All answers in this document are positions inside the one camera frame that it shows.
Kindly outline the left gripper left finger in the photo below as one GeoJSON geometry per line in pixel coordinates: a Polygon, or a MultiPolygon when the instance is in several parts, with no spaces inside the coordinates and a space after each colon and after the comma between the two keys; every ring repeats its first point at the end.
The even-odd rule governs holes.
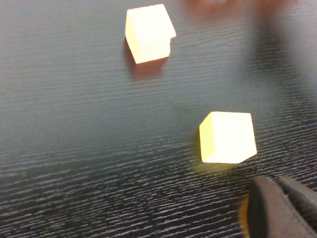
{"type": "Polygon", "coordinates": [[[315,238],[313,230],[295,210],[277,179],[254,177],[250,184],[247,208],[249,235],[252,238],[315,238]]]}

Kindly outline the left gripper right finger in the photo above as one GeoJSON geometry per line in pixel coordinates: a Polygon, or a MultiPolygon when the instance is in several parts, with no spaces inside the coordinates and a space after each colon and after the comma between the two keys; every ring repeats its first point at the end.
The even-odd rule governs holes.
{"type": "Polygon", "coordinates": [[[277,177],[277,183],[295,210],[313,229],[317,229],[317,193],[290,176],[277,177]]]}

